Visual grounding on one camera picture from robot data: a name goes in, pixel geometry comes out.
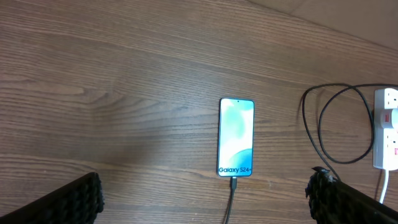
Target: phone screen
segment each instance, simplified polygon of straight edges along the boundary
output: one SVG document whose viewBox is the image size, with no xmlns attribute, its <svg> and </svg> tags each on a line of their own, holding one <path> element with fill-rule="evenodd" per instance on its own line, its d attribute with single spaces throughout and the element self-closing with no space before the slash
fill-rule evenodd
<svg viewBox="0 0 398 224">
<path fill-rule="evenodd" d="M 254 102 L 223 98 L 220 103 L 218 175 L 252 174 Z"/>
</svg>

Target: black cable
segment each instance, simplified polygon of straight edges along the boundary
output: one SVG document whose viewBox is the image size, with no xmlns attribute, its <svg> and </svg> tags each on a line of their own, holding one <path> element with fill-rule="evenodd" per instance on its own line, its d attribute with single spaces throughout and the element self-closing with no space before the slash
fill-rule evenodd
<svg viewBox="0 0 398 224">
<path fill-rule="evenodd" d="M 238 182 L 238 180 L 236 179 L 236 177 L 231 177 L 231 196 L 229 198 L 228 213 L 226 215 L 225 224 L 228 224 L 229 215 L 231 214 L 232 202 L 234 200 L 234 193 L 235 193 L 237 182 Z"/>
<path fill-rule="evenodd" d="M 319 139 L 320 147 L 321 147 L 323 153 L 324 153 L 324 154 L 327 156 L 327 158 L 329 158 L 331 161 L 333 161 L 333 162 L 335 162 L 335 163 L 338 163 L 338 164 L 352 164 L 352 163 L 354 163 L 354 162 L 360 161 L 361 159 L 363 159 L 365 156 L 367 156 L 367 155 L 369 154 L 369 152 L 372 150 L 373 145 L 374 145 L 374 138 L 375 138 L 375 132 L 376 132 L 375 127 L 374 127 L 374 120 L 373 120 L 371 108 L 370 108 L 368 102 L 366 101 L 365 96 L 362 94 L 362 92 L 360 92 L 360 91 L 358 90 L 358 88 L 360 88 L 360 87 L 369 87 L 369 86 L 384 86 L 384 87 L 395 87 L 395 88 L 398 88 L 398 85 L 395 85 L 395 84 L 385 84 L 385 83 L 361 84 L 361 85 L 349 85 L 349 84 L 345 84 L 345 83 L 330 83 L 330 84 L 323 84 L 323 85 L 313 86 L 313 87 L 307 89 L 307 90 L 304 92 L 303 97 L 302 97 L 302 114 L 303 114 L 303 121 L 304 121 L 305 130 L 307 131 L 308 137 L 310 138 L 310 141 L 311 141 L 313 147 L 315 148 L 316 152 L 318 153 L 319 157 L 320 157 L 320 158 L 322 159 L 322 161 L 329 167 L 329 169 L 335 174 L 336 178 L 337 178 L 338 180 L 340 180 L 340 177 L 338 176 L 338 174 L 336 173 L 336 171 L 332 168 L 332 166 L 328 163 L 328 161 L 322 156 L 322 153 L 321 153 L 321 152 L 319 151 L 319 149 L 317 148 L 317 145 L 315 144 L 315 141 L 313 140 L 312 135 L 310 134 L 310 130 L 309 130 L 308 125 L 307 125 L 307 120 L 306 120 L 306 118 L 305 118 L 305 98 L 307 97 L 308 93 L 311 92 L 312 90 L 317 89 L 317 88 L 322 88 L 322 87 L 326 87 L 326 86 L 345 86 L 346 88 L 343 89 L 343 90 L 341 90 L 341 91 L 339 91 L 339 92 L 336 93 L 334 96 L 332 96 L 332 97 L 330 98 L 330 100 L 326 103 L 326 105 L 323 107 L 323 109 L 322 109 L 322 111 L 321 111 L 321 113 L 320 113 L 319 121 L 318 121 L 318 124 L 317 124 L 317 128 L 318 128 L 318 139 Z M 368 150 L 366 150 L 366 152 L 365 152 L 362 156 L 359 156 L 358 158 L 353 159 L 352 161 L 341 162 L 341 161 L 338 161 L 338 160 L 332 158 L 332 157 L 329 155 L 329 153 L 327 153 L 327 151 L 326 151 L 326 149 L 325 149 L 325 146 L 323 145 L 323 141 L 322 141 L 322 130 L 321 130 L 321 125 L 322 125 L 323 114 L 324 114 L 325 110 L 327 109 L 327 107 L 329 106 L 329 104 L 330 104 L 338 95 L 344 93 L 344 92 L 347 91 L 347 90 L 355 90 L 355 91 L 358 93 L 358 95 L 362 98 L 362 100 L 363 100 L 363 102 L 364 102 L 364 104 L 365 104 L 366 110 L 367 110 L 367 112 L 368 112 L 369 121 L 370 121 L 370 123 L 371 123 L 371 135 L 372 135 L 372 136 L 371 136 L 371 142 L 370 142 L 370 145 L 369 145 L 369 147 L 368 147 Z"/>
</svg>

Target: power outlet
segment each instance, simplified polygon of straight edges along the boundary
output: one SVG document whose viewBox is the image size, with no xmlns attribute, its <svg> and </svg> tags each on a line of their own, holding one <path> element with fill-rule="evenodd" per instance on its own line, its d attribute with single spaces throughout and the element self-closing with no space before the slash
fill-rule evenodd
<svg viewBox="0 0 398 224">
<path fill-rule="evenodd" d="M 393 88 L 374 92 L 374 124 L 376 138 L 373 147 L 373 166 L 378 169 L 398 169 L 398 125 L 393 123 L 398 112 L 398 91 Z"/>
</svg>

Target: power strip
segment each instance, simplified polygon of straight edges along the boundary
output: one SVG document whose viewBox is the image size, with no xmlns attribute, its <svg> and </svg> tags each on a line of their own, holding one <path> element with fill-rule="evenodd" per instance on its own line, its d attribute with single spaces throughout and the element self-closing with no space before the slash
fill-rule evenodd
<svg viewBox="0 0 398 224">
<path fill-rule="evenodd" d="M 376 138 L 373 166 L 398 169 L 398 91 L 393 88 L 374 92 L 374 124 Z"/>
</svg>

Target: wooden table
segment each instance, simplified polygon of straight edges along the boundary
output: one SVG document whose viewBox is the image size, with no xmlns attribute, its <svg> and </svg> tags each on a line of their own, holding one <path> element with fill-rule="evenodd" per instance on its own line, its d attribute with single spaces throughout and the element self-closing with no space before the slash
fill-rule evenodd
<svg viewBox="0 0 398 224">
<path fill-rule="evenodd" d="M 2 0 L 0 215 L 96 171 L 106 197 L 97 223 L 222 223 L 218 103 L 235 96 L 256 102 L 255 156 L 230 223 L 315 223 L 304 188 L 325 165 L 304 130 L 302 93 L 397 74 L 396 50 L 244 0 Z M 339 89 L 310 94 L 314 134 Z M 363 89 L 370 103 L 374 90 Z M 326 112 L 325 145 L 358 157 L 369 127 L 358 95 L 345 93 Z M 375 197 L 372 155 L 333 166 Z M 385 204 L 398 210 L 390 178 Z"/>
</svg>

